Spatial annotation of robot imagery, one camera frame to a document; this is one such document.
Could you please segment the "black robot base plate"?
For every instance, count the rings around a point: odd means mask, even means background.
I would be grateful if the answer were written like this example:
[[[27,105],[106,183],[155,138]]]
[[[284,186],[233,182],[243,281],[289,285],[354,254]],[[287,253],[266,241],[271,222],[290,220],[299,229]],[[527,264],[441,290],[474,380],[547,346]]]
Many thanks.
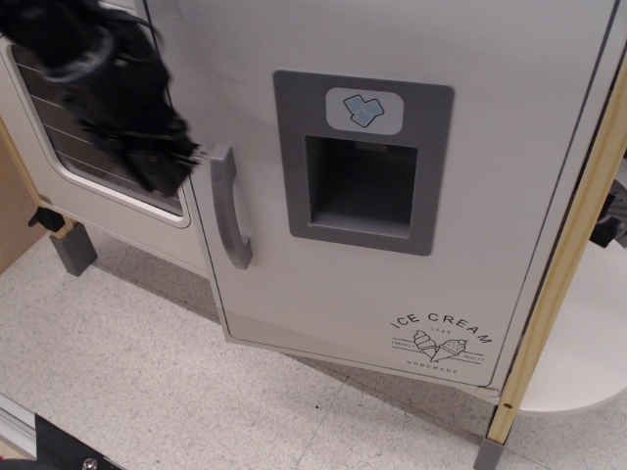
[[[121,470],[108,456],[36,414],[36,460],[54,469]]]

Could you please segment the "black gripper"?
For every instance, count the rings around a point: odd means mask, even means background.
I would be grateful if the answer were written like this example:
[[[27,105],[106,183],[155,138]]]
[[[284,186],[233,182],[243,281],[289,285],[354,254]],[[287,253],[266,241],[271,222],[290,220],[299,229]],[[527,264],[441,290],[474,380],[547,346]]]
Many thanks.
[[[96,146],[119,158],[148,191],[173,196],[207,150],[190,140],[168,100],[169,73],[138,19],[95,25],[96,42],[43,76],[65,93]]]

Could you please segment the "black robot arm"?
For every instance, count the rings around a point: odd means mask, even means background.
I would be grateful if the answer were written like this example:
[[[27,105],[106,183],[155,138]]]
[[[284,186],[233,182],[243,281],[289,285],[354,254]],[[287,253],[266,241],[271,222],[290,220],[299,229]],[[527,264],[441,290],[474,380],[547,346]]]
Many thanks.
[[[149,22],[96,1],[4,1],[1,32],[33,55],[96,148],[145,190],[173,196],[204,157],[167,98]]]

